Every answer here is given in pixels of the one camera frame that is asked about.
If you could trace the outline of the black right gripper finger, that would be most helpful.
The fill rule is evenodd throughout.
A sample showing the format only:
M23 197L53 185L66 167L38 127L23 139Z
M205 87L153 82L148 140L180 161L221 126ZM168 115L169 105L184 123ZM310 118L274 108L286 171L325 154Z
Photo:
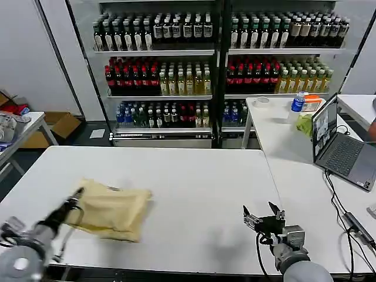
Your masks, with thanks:
M243 221L249 228L255 228L255 225L262 223L262 219L251 214L245 205L243 205Z
M280 210L280 208L272 202L268 202L268 205L278 219L285 219L285 210Z

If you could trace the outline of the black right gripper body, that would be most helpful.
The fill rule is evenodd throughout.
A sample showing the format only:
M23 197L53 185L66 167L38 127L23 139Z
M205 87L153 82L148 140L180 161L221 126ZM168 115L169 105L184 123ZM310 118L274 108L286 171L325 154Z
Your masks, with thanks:
M285 224L285 219L276 216L260 217L254 224L254 230L267 236L279 235L282 234Z

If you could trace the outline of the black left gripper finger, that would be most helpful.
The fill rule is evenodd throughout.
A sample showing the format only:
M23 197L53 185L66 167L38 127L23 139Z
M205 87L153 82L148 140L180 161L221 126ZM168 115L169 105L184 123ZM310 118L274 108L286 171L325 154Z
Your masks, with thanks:
M74 192L73 195L71 195L68 198L67 203L68 203L69 209L74 209L78 206L78 202L79 202L80 198L83 196L84 191L85 191L85 189L83 187L80 187L80 188L77 189L76 192Z

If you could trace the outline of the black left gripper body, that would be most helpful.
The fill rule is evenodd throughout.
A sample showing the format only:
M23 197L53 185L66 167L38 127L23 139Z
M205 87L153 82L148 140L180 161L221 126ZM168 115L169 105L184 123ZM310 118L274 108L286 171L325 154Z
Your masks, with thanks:
M43 224L50 228L59 228L68 217L71 210L75 209L77 203L77 199L65 200L57 209L44 219Z

